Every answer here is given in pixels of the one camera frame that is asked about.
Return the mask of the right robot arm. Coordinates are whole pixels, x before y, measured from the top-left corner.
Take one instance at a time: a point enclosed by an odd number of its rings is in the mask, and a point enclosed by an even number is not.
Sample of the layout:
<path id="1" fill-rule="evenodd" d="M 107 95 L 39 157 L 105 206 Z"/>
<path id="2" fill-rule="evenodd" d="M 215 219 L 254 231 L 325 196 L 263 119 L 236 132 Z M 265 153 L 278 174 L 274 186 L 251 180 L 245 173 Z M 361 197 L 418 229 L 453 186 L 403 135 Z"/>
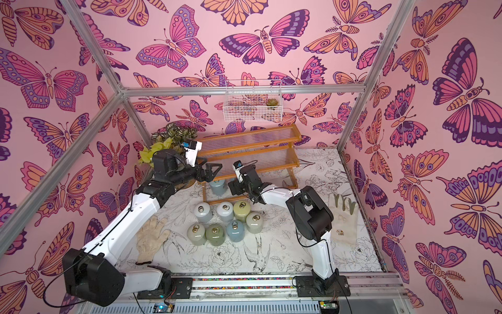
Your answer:
<path id="1" fill-rule="evenodd" d="M 253 164 L 237 161 L 233 164 L 236 179 L 228 186 L 232 195 L 245 195 L 254 204 L 274 205 L 285 208 L 295 224 L 295 231 L 302 235 L 300 246 L 310 250 L 314 287 L 320 294 L 335 294 L 341 282 L 339 271 L 332 262 L 330 245 L 333 213 L 310 186 L 289 189 L 263 182 Z"/>

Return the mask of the cream tea canister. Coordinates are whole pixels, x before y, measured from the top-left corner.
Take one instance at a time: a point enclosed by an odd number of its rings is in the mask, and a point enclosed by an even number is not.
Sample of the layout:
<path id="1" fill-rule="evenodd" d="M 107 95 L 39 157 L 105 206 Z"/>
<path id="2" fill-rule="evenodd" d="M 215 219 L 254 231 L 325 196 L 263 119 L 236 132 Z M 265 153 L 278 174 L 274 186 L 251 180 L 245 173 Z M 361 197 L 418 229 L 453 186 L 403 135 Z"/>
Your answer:
<path id="1" fill-rule="evenodd" d="M 187 230 L 187 237 L 194 246 L 204 245 L 207 241 L 205 226 L 201 223 L 191 225 Z"/>

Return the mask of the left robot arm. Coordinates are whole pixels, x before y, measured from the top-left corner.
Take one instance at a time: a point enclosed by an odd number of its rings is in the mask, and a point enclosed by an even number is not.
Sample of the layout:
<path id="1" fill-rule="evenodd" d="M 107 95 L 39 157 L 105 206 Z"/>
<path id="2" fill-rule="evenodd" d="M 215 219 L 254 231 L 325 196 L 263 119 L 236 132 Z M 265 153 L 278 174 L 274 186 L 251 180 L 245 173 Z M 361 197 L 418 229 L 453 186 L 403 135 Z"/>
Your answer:
<path id="1" fill-rule="evenodd" d="M 127 294 L 171 294 L 169 270 L 148 266 L 123 272 L 116 266 L 118 258 L 145 223 L 176 194 L 179 185 L 192 180 L 210 183 L 222 165 L 198 157 L 196 149 L 187 149 L 185 156 L 173 149 L 159 150 L 153 154 L 152 163 L 152 178 L 141 184 L 123 212 L 82 249 L 65 253 L 62 275 L 68 295 L 106 307 Z"/>

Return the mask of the sage green tea canister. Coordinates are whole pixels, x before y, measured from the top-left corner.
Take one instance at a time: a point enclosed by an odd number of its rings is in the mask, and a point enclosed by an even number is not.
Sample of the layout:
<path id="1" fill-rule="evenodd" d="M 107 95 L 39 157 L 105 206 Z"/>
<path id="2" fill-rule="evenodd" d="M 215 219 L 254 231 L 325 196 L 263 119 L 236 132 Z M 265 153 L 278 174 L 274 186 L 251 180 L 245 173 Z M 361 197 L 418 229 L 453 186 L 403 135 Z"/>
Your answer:
<path id="1" fill-rule="evenodd" d="M 224 227 L 219 224 L 212 224 L 206 228 L 205 236 L 212 246 L 218 247 L 225 242 Z"/>

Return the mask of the pale yellow-green tea canister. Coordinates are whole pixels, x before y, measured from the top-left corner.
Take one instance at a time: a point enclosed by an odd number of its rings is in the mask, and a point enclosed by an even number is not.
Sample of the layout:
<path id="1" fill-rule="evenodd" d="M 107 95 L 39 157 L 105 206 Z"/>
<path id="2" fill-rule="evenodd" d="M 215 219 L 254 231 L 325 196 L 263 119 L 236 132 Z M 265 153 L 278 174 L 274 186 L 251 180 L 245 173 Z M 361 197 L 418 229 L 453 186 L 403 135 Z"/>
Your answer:
<path id="1" fill-rule="evenodd" d="M 251 205 L 247 201 L 238 201 L 233 205 L 233 214 L 238 221 L 245 223 L 250 212 Z"/>

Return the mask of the wooden three-tier shelf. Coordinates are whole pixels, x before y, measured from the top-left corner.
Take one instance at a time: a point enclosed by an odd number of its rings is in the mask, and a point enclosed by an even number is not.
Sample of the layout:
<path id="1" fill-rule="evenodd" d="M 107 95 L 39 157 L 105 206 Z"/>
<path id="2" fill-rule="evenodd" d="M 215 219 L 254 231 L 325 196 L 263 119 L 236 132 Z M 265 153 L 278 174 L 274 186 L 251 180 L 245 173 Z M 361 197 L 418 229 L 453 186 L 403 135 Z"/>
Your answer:
<path id="1" fill-rule="evenodd" d="M 226 184 L 236 178 L 233 164 L 254 164 L 263 181 L 274 182 L 287 188 L 298 188 L 294 169 L 299 167 L 299 158 L 294 143 L 301 139 L 296 125 L 274 127 L 252 132 L 208 137 L 202 140 L 199 157 L 209 163 L 222 164 L 214 178 Z"/>

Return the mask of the white tea canister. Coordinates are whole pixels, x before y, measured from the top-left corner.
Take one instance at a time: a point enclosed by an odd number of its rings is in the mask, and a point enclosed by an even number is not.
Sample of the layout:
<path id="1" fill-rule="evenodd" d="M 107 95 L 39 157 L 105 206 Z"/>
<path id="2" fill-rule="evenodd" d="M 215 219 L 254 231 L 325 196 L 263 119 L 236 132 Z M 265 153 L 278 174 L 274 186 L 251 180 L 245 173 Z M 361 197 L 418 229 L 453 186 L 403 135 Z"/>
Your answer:
<path id="1" fill-rule="evenodd" d="M 222 222 L 231 222 L 234 219 L 233 204 L 228 201 L 223 201 L 217 205 L 216 213 Z"/>
<path id="2" fill-rule="evenodd" d="M 213 212 L 210 205 L 206 202 L 201 202 L 193 209 L 193 214 L 200 223 L 208 223 L 213 218 Z"/>

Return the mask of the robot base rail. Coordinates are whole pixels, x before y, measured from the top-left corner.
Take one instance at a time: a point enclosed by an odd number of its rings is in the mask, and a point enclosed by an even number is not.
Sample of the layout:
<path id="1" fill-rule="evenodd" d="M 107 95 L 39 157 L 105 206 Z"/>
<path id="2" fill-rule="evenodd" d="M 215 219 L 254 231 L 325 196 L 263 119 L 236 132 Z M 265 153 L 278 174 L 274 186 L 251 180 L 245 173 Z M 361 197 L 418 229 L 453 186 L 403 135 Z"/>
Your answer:
<path id="1" fill-rule="evenodd" d="M 322 295 L 307 273 L 176 276 L 170 296 L 130 294 L 107 307 L 81 304 L 73 313 L 414 313 L 396 275 L 346 273 L 343 279 Z"/>

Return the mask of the pale green tea canister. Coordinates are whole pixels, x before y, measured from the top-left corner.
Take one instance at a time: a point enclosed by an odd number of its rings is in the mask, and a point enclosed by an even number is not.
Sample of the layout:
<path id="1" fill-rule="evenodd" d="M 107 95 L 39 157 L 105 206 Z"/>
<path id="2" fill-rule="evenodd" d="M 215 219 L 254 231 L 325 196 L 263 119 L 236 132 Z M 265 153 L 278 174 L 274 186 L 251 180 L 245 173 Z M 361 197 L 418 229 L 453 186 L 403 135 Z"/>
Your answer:
<path id="1" fill-rule="evenodd" d="M 264 227 L 264 218 L 260 213 L 250 212 L 246 218 L 246 225 L 251 234 L 259 234 Z"/>

